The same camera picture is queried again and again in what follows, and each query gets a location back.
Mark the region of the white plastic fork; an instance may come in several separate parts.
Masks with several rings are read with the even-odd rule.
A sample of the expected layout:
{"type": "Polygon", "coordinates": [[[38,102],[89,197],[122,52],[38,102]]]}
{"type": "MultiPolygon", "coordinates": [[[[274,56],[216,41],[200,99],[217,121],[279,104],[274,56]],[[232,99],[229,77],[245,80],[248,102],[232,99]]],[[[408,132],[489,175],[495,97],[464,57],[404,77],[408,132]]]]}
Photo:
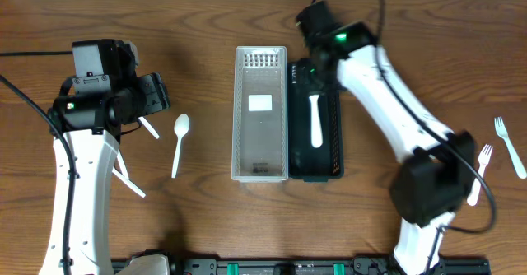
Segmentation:
{"type": "Polygon", "coordinates": [[[320,148],[323,144],[322,127],[319,115],[319,94],[309,96],[310,101],[310,116],[311,116],[311,146],[313,148],[320,148]]]}
{"type": "MultiPolygon", "coordinates": [[[[487,165],[490,162],[492,157],[493,146],[486,144],[478,155],[478,174],[483,177],[487,165]]],[[[467,204],[471,207],[474,207],[478,202],[478,196],[482,188],[481,183],[478,179],[475,179],[473,182],[472,190],[467,197],[467,204]]]]}
{"type": "Polygon", "coordinates": [[[521,162],[519,155],[509,138],[509,134],[506,130],[506,126],[501,116],[494,118],[494,126],[495,126],[497,135],[506,144],[507,151],[509,152],[509,155],[510,155],[511,163],[515,169],[517,176],[520,179],[526,179],[526,169],[523,163],[521,162]]]}

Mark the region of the clear plastic perforated basket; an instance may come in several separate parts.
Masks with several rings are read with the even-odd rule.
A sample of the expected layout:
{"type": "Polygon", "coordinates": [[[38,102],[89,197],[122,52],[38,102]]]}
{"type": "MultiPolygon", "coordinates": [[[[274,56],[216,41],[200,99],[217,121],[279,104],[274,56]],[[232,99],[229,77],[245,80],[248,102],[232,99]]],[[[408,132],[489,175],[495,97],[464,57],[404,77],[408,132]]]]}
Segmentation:
{"type": "Polygon", "coordinates": [[[239,46],[235,56],[231,178],[288,179],[287,49],[239,46]]]}

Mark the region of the dark green plastic basket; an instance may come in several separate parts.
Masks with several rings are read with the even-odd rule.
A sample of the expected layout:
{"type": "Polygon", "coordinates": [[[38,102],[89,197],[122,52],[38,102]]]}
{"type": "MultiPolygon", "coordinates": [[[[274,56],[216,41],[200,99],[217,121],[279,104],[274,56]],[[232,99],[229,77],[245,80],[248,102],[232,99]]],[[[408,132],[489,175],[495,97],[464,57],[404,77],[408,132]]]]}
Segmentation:
{"type": "Polygon", "coordinates": [[[318,99],[322,145],[311,144],[311,107],[308,82],[316,76],[309,58],[287,64],[289,176],[305,182],[326,182],[344,174],[339,93],[318,99]]]}

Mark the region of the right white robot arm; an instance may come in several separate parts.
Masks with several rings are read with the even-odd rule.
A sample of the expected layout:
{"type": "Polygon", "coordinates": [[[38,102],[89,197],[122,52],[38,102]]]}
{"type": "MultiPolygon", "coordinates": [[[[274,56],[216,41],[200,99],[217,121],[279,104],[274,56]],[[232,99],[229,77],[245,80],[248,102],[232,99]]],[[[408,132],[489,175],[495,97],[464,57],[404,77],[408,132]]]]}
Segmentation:
{"type": "Polygon", "coordinates": [[[393,257],[405,274],[424,274],[439,263],[445,231],[472,193],[474,140],[454,133],[409,90],[380,44],[361,22],[344,26],[298,21],[314,70],[308,83],[324,93],[351,92],[384,134],[399,172],[389,195],[401,216],[393,257]]]}

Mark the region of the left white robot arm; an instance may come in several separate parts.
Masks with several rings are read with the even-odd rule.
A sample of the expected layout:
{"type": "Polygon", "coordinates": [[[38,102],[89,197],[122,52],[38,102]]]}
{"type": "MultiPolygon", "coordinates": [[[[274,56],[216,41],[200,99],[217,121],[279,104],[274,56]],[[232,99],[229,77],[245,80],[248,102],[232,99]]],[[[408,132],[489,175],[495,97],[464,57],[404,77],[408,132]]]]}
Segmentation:
{"type": "Polygon", "coordinates": [[[170,107],[154,72],[142,77],[109,74],[68,78],[54,100],[52,122],[56,186],[49,245],[42,274],[111,274],[111,176],[124,161],[122,127],[144,124],[170,107]]]}

